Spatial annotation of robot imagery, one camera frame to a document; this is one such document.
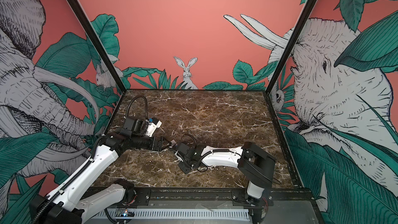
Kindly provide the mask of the white remote control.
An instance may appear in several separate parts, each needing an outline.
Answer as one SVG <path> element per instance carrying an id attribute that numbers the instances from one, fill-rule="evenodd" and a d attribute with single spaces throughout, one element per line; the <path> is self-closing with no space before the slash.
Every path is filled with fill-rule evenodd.
<path id="1" fill-rule="evenodd" d="M 182 162 L 183 164 L 185 164 L 185 159 L 184 157 L 179 153 L 179 151 L 174 151 L 175 156 L 177 157 L 177 159 Z"/>

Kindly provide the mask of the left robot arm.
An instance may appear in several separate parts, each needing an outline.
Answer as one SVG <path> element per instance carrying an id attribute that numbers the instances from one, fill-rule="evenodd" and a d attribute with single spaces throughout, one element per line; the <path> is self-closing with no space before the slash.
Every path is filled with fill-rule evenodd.
<path id="1" fill-rule="evenodd" d="M 83 224 L 108 206 L 135 199 L 134 185 L 120 180 L 89 198 L 84 194 L 95 180 L 125 151 L 162 151 L 169 146 L 154 137 L 162 122 L 157 118 L 139 120 L 127 117 L 118 132 L 103 134 L 95 142 L 90 157 L 60 186 L 45 197 L 35 197 L 29 205 L 33 224 Z"/>

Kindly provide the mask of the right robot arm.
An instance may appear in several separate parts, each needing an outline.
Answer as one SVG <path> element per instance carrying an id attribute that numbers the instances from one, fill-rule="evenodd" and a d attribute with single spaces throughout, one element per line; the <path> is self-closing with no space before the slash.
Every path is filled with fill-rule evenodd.
<path id="1" fill-rule="evenodd" d="M 170 148 L 179 160 L 179 167 L 188 174 L 205 172 L 210 167 L 230 167 L 240 170 L 248 179 L 246 201 L 252 205 L 268 203 L 274 180 L 276 158 L 255 143 L 245 142 L 235 148 L 214 148 L 177 143 Z"/>

